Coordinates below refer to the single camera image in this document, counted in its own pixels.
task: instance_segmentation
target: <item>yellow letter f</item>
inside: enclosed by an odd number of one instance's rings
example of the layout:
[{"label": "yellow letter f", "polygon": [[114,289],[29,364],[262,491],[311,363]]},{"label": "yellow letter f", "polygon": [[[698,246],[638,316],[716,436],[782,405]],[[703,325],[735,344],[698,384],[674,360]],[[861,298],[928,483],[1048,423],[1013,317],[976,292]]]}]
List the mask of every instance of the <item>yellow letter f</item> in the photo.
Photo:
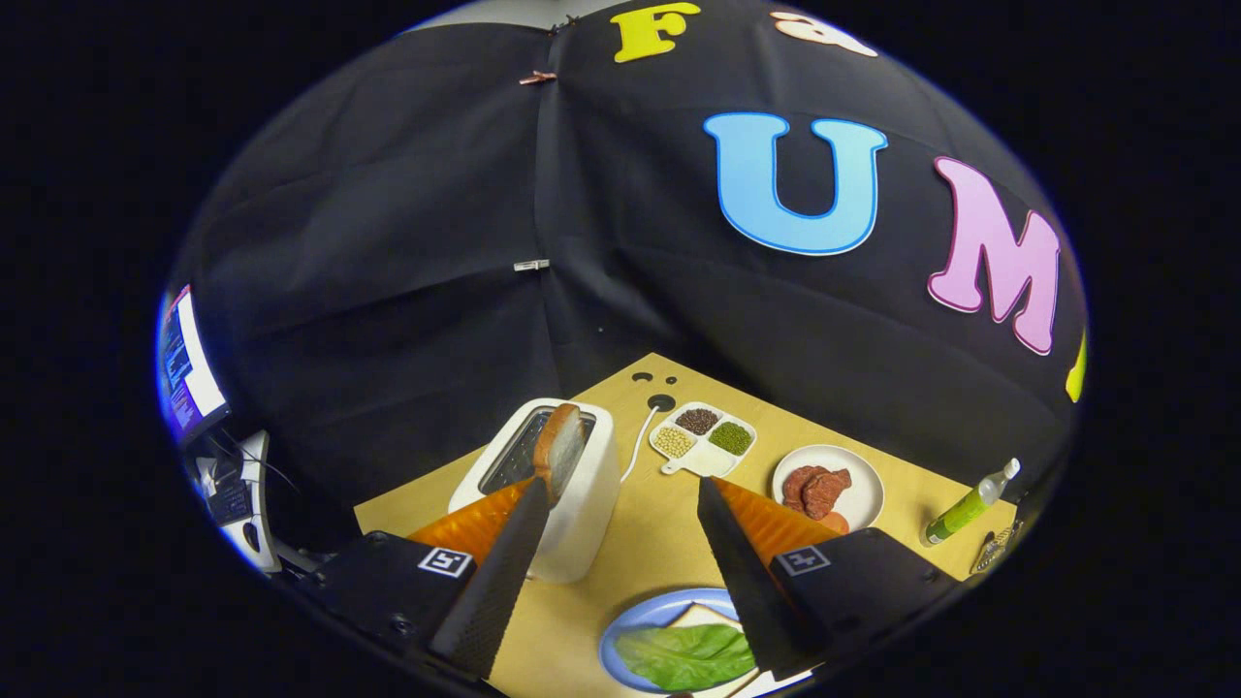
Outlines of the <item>yellow letter f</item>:
[{"label": "yellow letter f", "polygon": [[676,43],[659,36],[659,32],[680,36],[685,34],[685,17],[681,15],[696,15],[701,11],[697,5],[690,2],[671,2],[622,12],[612,17],[612,24],[620,27],[620,50],[617,51],[617,62],[624,63],[676,48]]}]

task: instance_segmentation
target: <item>beans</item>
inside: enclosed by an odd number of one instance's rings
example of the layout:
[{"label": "beans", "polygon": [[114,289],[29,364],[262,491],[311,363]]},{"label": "beans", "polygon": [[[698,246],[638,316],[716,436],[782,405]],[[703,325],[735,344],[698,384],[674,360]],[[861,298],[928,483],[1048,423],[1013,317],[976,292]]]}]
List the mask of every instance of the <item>beans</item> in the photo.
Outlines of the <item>beans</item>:
[{"label": "beans", "polygon": [[683,426],[686,431],[702,436],[711,431],[717,421],[720,417],[715,416],[715,412],[699,407],[681,412],[681,416],[676,417],[676,426]]},{"label": "beans", "polygon": [[655,435],[655,446],[674,458],[680,458],[694,446],[694,441],[675,428],[666,426]]},{"label": "beans", "polygon": [[751,438],[750,432],[741,425],[724,422],[717,426],[714,432],[711,432],[711,437],[707,438],[707,441],[715,443],[733,456],[740,456],[746,452],[746,448],[750,447],[750,442],[753,441],[753,438]]}]

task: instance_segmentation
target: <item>spray bottle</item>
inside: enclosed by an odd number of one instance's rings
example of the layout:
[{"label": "spray bottle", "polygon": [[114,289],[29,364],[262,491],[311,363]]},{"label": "spray bottle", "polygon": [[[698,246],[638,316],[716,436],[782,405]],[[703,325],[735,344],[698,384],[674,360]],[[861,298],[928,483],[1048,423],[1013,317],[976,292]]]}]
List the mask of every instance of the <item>spray bottle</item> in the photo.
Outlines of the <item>spray bottle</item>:
[{"label": "spray bottle", "polygon": [[1000,498],[1000,494],[1004,493],[1004,486],[1016,477],[1020,469],[1021,463],[1016,458],[1013,458],[1004,466],[1003,471],[984,477],[977,487],[961,498],[961,502],[953,504],[947,512],[939,514],[926,527],[922,532],[922,543],[925,545],[938,545],[949,535],[961,530],[965,524],[978,518],[978,514],[985,512],[988,507]]}]

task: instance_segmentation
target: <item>toaster slot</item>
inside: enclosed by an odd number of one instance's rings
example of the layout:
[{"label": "toaster slot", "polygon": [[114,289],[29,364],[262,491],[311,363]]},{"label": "toaster slot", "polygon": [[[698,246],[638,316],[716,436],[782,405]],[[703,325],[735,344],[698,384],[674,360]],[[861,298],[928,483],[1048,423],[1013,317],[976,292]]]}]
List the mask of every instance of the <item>toaster slot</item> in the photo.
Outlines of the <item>toaster slot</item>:
[{"label": "toaster slot", "polygon": [[[555,406],[537,407],[526,415],[521,426],[509,437],[500,456],[483,474],[478,484],[479,492],[490,494],[535,474],[535,443],[539,442],[542,427],[547,425],[547,417],[555,410]],[[594,428],[594,415],[583,411],[582,422],[586,428],[586,443],[589,445],[591,431]]]}]

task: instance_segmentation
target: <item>lettuce leaf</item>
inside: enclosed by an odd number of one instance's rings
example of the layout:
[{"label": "lettuce leaf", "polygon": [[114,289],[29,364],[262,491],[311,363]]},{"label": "lettuce leaf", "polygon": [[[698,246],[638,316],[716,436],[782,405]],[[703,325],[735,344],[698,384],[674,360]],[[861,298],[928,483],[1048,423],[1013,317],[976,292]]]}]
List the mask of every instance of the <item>lettuce leaf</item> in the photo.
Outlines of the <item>lettuce leaf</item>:
[{"label": "lettuce leaf", "polygon": [[706,691],[755,668],[745,633],[724,623],[637,628],[617,635],[629,671],[664,691]]}]

